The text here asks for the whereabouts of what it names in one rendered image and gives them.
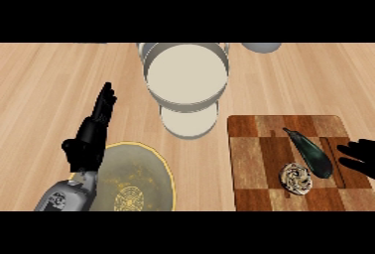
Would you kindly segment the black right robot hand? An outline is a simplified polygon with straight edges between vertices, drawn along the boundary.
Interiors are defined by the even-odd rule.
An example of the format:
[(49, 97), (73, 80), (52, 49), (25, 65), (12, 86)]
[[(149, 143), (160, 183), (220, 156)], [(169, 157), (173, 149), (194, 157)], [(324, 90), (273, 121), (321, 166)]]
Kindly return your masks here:
[(375, 141), (350, 141), (338, 145), (337, 150), (346, 155), (338, 159), (340, 164), (375, 180)]

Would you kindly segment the grey rounded object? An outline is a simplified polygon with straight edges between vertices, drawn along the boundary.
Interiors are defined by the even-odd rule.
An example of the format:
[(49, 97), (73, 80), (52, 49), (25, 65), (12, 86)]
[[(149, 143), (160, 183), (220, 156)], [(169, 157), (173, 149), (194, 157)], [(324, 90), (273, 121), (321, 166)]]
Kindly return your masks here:
[(281, 43), (242, 43), (242, 46), (253, 52), (268, 54), (275, 52), (282, 46)]

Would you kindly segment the olive yellow-rimmed plate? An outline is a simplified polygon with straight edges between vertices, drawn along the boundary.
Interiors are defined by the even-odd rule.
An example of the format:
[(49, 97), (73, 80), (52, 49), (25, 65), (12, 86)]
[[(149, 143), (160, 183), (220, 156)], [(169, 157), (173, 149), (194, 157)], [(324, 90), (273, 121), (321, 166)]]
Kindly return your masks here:
[(176, 186), (167, 161), (139, 142), (105, 148), (90, 211), (170, 211)]

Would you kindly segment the checkered wooden cutting board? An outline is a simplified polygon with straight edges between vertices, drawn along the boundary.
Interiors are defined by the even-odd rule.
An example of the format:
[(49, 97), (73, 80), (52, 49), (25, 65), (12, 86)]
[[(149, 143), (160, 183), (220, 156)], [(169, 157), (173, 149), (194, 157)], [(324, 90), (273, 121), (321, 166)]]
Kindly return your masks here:
[[(312, 179), (304, 195), (287, 191), (282, 167), (304, 160), (287, 132), (300, 132), (332, 163), (332, 176)], [(228, 118), (237, 210), (372, 210), (375, 190), (365, 175), (341, 166), (337, 147), (349, 134), (335, 115), (232, 115)]]

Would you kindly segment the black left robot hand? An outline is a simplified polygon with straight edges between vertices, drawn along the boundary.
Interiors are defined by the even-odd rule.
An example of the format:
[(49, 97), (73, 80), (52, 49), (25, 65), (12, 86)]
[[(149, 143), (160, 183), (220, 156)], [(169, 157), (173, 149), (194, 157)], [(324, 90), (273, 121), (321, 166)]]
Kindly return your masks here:
[(77, 137), (62, 143), (71, 164), (71, 172), (98, 171), (105, 150), (107, 128), (111, 119), (113, 107), (117, 101), (111, 83), (104, 84), (99, 92), (93, 114), (84, 119)]

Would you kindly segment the dark green eggplant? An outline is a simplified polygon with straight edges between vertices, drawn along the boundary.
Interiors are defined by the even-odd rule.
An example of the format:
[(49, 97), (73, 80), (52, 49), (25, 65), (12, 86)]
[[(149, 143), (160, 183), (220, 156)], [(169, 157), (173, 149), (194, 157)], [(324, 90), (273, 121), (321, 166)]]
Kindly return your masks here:
[(290, 136), (290, 139), (296, 145), (301, 158), (313, 174), (319, 178), (328, 179), (332, 175), (334, 168), (327, 154), (318, 145), (301, 135), (300, 132), (291, 131), (287, 128), (282, 129)]

